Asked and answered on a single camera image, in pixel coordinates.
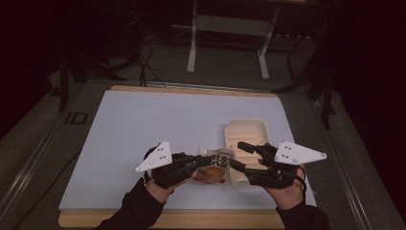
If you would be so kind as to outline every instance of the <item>white board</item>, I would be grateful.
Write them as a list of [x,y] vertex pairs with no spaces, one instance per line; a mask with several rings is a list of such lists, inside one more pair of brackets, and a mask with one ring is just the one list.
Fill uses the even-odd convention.
[[[271,145],[294,142],[278,98],[106,91],[71,176],[60,210],[118,209],[142,173],[146,152],[168,139],[172,153],[225,147],[233,119],[261,119]],[[316,205],[307,183],[307,204]],[[172,194],[165,209],[275,209],[261,187],[235,189],[229,182],[189,182]]]

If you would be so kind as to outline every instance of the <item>person's arm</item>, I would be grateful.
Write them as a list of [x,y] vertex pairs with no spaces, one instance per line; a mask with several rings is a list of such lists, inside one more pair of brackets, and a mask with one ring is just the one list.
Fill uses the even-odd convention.
[[[297,175],[303,178],[304,174],[299,168]],[[305,193],[300,181],[295,180],[292,186],[281,190],[264,189],[277,203],[277,212],[285,230],[330,229],[327,215],[321,209],[305,204]]]
[[152,226],[162,214],[169,195],[184,182],[166,190],[156,185],[153,179],[145,185],[144,179],[140,178],[134,188],[125,194],[120,210],[102,221],[95,230],[146,229]]

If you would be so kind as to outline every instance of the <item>takeout container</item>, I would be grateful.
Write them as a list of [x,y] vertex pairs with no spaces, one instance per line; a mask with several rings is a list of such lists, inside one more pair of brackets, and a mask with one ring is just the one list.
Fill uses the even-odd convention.
[[[237,143],[240,141],[254,146],[270,143],[265,123],[262,120],[234,119],[226,127],[225,136],[226,146],[234,151],[237,161],[245,164],[247,169],[266,169],[258,162],[261,157],[256,152],[249,153],[237,147]],[[229,174],[233,187],[250,186],[249,180],[244,173],[230,168]]]

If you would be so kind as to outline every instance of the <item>food package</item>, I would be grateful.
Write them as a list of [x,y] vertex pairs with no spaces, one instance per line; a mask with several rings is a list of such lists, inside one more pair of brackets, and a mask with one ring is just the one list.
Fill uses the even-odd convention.
[[224,183],[226,181],[227,171],[230,169],[229,159],[234,158],[234,152],[231,149],[199,149],[201,156],[212,156],[214,158],[209,166],[197,168],[193,173],[192,179],[205,184]]

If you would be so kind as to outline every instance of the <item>black sleeve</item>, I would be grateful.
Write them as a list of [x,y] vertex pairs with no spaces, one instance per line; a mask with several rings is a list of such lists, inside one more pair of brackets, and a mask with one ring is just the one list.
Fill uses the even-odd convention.
[[140,178],[134,188],[123,199],[123,205],[113,217],[106,219],[95,230],[146,229],[162,214],[164,204],[156,200]]
[[292,209],[277,208],[285,230],[329,230],[327,215],[319,208],[306,205],[305,201]]

